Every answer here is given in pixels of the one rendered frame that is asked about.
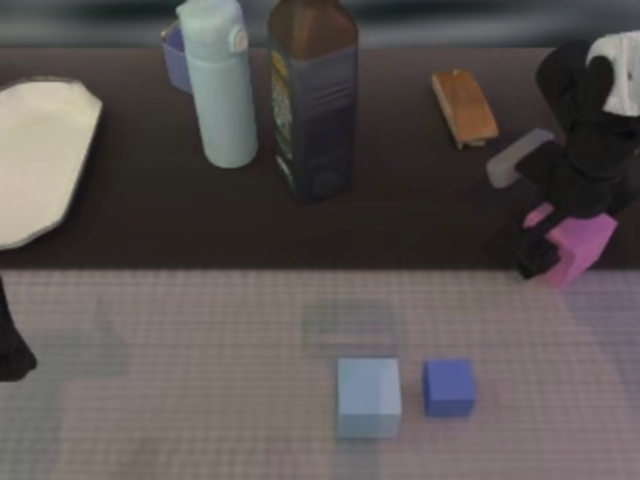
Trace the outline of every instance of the bottle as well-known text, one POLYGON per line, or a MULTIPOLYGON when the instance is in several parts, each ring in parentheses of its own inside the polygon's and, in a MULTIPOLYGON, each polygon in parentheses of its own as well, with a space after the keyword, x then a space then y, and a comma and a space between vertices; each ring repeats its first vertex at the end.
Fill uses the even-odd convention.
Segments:
POLYGON ((339 0, 280 0, 269 15, 276 162, 301 203, 352 187, 358 29, 339 0))
POLYGON ((176 12, 204 153, 220 168, 245 166, 258 139, 242 8, 236 0, 189 0, 176 12))

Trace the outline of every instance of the gray tabletop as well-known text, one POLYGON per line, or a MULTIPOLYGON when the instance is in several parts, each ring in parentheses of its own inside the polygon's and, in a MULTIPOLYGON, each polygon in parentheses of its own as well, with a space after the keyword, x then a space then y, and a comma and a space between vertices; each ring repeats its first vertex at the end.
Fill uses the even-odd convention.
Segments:
POLYGON ((39 356, 0 386, 11 480, 637 480, 640 276, 7 272, 39 356), (400 434, 335 438, 335 359, 400 360, 400 434), (469 357, 463 420, 421 362, 469 357))
MULTIPOLYGON (((83 81, 102 123, 67 221, 0 268, 503 268, 486 244, 533 199, 493 190, 485 164, 532 128, 561 132, 534 84, 547 50, 363 50, 356 186, 300 207, 273 160, 266 52, 252 52, 260 151, 238 171, 202 153, 193 100, 170 87, 158 49, 0 49, 0 83, 83 81), (430 75, 467 68, 501 136, 458 151, 430 75)), ((632 175, 640 181, 640 171, 632 175)), ((640 204, 598 267, 638 268, 640 204)))

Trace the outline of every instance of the dark brown bottle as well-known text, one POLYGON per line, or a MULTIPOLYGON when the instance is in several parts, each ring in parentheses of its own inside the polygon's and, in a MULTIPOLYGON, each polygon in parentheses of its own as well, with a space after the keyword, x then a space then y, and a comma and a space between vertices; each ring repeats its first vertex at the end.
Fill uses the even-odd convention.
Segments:
POLYGON ((276 160, 294 197, 353 184, 358 28, 339 0, 280 0, 269 16, 276 160))

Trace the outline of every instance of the light blue bottle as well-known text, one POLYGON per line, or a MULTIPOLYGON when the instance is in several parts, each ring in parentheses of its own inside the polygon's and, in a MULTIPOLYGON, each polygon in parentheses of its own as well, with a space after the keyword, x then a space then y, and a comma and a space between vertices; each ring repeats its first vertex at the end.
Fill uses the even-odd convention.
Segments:
POLYGON ((217 167, 243 167, 258 139, 242 8, 236 0, 189 0, 176 11, 204 153, 217 167))

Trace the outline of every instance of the blue cube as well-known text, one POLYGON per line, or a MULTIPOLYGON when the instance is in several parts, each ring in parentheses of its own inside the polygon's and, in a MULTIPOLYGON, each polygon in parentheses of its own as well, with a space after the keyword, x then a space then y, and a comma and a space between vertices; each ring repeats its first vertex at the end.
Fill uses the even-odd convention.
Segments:
POLYGON ((339 359, 337 407, 339 438, 395 437, 402 415, 398 360, 339 359))
POLYGON ((426 361, 422 388, 430 417, 467 417, 473 411, 476 394, 470 360, 426 361))

